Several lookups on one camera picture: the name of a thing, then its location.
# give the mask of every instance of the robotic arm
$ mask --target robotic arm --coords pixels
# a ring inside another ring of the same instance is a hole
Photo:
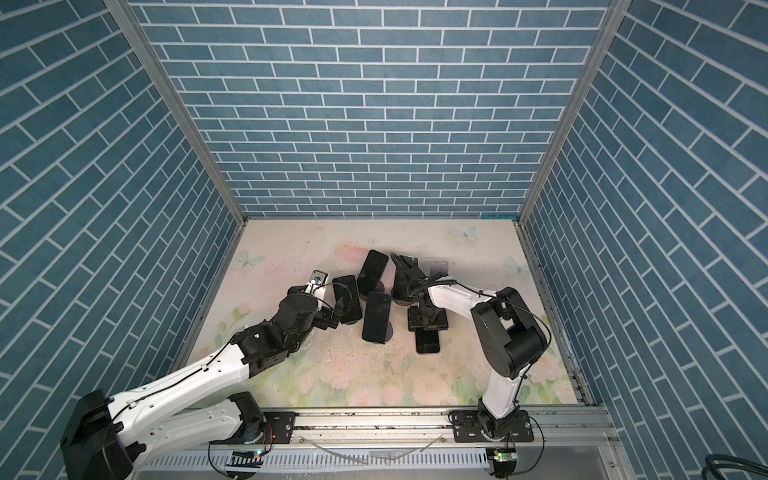
[[[419,303],[420,327],[445,319],[444,309],[472,318],[485,358],[493,367],[478,419],[489,438],[503,437],[515,414],[521,371],[538,360],[547,339],[516,290],[473,290],[442,275],[427,277],[404,257],[392,255],[406,279],[410,303]],[[236,333],[230,341],[189,366],[106,398],[101,390],[82,397],[61,439],[72,480],[124,480],[134,468],[170,452],[205,442],[248,444],[266,435],[266,418],[248,392],[231,395],[209,409],[181,412],[226,386],[282,362],[301,347],[314,326],[339,325],[323,306],[327,274],[315,271],[295,286],[269,320]],[[502,320],[513,320],[505,328]]]

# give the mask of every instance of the floral pattern mat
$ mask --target floral pattern mat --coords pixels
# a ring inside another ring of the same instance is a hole
[[[329,278],[360,271],[368,251],[433,262],[484,290],[517,289],[545,321],[514,224],[509,220],[253,220],[204,321],[189,363],[213,352],[233,333],[269,319],[288,287],[306,283],[312,270]],[[382,278],[392,288],[390,261]],[[440,353],[419,355],[408,331],[407,307],[392,303],[393,337],[384,345],[362,340],[362,320],[337,329],[314,329],[285,362],[200,402],[251,391],[263,407],[476,405],[488,386],[485,360],[470,319],[448,312]],[[528,374],[522,404],[576,403],[553,341]]]

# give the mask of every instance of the white arm segment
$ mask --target white arm segment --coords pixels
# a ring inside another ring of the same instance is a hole
[[[431,286],[427,290],[435,306],[451,310],[468,319],[472,319],[472,307],[487,301],[489,298],[480,296],[459,285],[437,285]],[[496,294],[493,290],[484,290],[483,293]],[[494,417],[503,419],[515,409],[515,393],[521,381],[519,376],[509,379],[499,375],[495,370],[491,370],[488,389],[482,396],[482,402]]]
[[[224,400],[207,409],[174,415],[139,438],[139,443],[145,444],[147,450],[134,461],[134,471],[167,453],[228,439],[241,423],[240,409],[231,400]]]
[[[219,356],[206,367],[205,364],[215,355],[215,353],[211,353],[202,360],[147,385],[115,394],[114,401],[109,404],[108,408],[112,419],[115,422],[123,423],[123,429],[118,433],[118,438],[122,444],[128,446],[136,442],[152,427],[179,410],[226,386],[234,385],[248,378],[248,365],[244,365],[242,362],[244,355],[239,346],[226,344]],[[200,369],[202,370],[178,385],[136,402],[148,393],[167,388]],[[125,406],[129,407],[115,418]]]

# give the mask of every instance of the brick pattern wallpaper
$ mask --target brick pattern wallpaper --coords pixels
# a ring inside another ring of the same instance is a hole
[[[767,7],[634,0],[529,224],[638,478],[768,462]]]
[[[609,0],[132,2],[251,217],[517,213]]]
[[[74,403],[168,373],[233,237],[101,0],[0,2],[0,478]]]

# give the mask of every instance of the blue brick wall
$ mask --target blue brick wall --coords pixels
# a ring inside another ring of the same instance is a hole
[[[132,3],[249,216],[479,217],[517,213],[609,1],[256,3]]]
[[[80,396],[169,371],[235,226],[101,0],[0,2],[0,161],[0,478],[57,478]]]
[[[634,0],[528,225],[639,478],[768,461],[766,25]]]

